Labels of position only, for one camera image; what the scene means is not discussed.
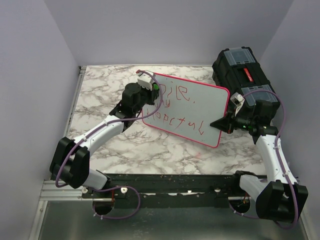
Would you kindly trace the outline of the pink framed whiteboard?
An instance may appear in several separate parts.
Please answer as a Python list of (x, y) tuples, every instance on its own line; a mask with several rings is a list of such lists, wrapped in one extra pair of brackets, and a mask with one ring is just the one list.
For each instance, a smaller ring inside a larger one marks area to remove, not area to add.
[(156, 73), (163, 96), (142, 109), (142, 122), (167, 133), (216, 148), (221, 131), (210, 124), (227, 110), (230, 92), (224, 87)]

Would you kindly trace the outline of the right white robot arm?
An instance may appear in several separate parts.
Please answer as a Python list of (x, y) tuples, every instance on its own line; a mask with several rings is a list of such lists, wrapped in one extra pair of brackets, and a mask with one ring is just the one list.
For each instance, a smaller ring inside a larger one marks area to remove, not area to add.
[(255, 201), (260, 219), (295, 224), (306, 203), (308, 190), (292, 175), (278, 128), (271, 125), (280, 105), (277, 100), (256, 100), (251, 106), (244, 101), (229, 100), (225, 116), (210, 126), (227, 134), (236, 129), (249, 132), (264, 163), (265, 182), (252, 172), (238, 170), (231, 177), (230, 191), (236, 196), (247, 193)]

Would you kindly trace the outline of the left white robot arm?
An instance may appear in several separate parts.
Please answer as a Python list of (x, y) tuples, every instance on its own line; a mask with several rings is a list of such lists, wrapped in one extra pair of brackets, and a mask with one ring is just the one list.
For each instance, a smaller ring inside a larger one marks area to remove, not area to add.
[(91, 169), (91, 156), (106, 142), (141, 119), (139, 114), (145, 105), (153, 106), (157, 99), (162, 98), (158, 82), (151, 83), (148, 88), (137, 82), (129, 83), (125, 86), (119, 103), (101, 123), (74, 139), (63, 137), (57, 144), (49, 167), (55, 177), (56, 187), (87, 187), (93, 189), (99, 197), (107, 197), (111, 191), (109, 178), (104, 173)]

